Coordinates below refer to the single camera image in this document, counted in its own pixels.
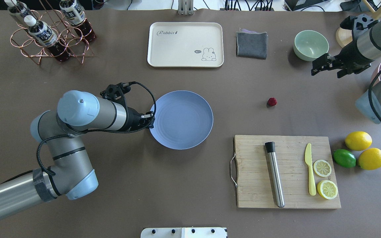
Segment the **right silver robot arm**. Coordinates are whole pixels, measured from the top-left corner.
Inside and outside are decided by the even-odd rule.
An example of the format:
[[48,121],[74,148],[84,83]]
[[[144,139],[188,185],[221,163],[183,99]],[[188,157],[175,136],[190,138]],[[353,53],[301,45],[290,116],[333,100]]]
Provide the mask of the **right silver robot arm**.
[[[340,53],[325,53],[313,61],[311,75],[325,70],[337,69],[337,77],[360,74],[381,58],[381,20],[368,15],[349,16],[340,27],[352,30],[352,41]],[[356,101],[356,107],[375,124],[381,124],[381,71],[372,79],[367,91]]]

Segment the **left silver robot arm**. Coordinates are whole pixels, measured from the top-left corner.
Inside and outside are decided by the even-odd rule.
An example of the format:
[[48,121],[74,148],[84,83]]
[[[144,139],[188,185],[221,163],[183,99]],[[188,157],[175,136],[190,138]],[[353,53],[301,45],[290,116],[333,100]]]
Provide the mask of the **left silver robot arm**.
[[39,167],[0,184],[0,220],[59,196],[78,199],[98,187],[82,135],[90,132],[130,134],[151,128],[156,107],[138,113],[127,106],[125,94],[137,82],[109,85],[101,97],[68,91],[57,110],[47,110],[30,125],[39,142]]

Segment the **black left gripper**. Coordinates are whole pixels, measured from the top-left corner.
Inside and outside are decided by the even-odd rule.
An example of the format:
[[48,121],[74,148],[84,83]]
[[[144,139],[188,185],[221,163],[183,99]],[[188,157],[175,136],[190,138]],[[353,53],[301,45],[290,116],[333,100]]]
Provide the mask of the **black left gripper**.
[[100,92],[103,99],[112,102],[115,108],[115,117],[112,124],[101,131],[112,133],[133,133],[141,131],[145,128],[153,128],[155,119],[155,110],[142,114],[135,109],[127,106],[125,94],[131,91],[131,85],[137,84],[142,86],[151,95],[155,102],[152,92],[142,83],[118,83],[109,85],[106,90]]

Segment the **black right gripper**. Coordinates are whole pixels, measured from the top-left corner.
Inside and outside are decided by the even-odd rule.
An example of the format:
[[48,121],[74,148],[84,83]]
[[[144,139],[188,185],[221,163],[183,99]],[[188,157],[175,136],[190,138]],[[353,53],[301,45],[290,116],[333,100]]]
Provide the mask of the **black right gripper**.
[[323,54],[312,62],[311,75],[314,76],[325,70],[339,69],[337,78],[349,74],[360,74],[371,66],[371,60],[364,57],[356,47],[344,47],[336,55]]

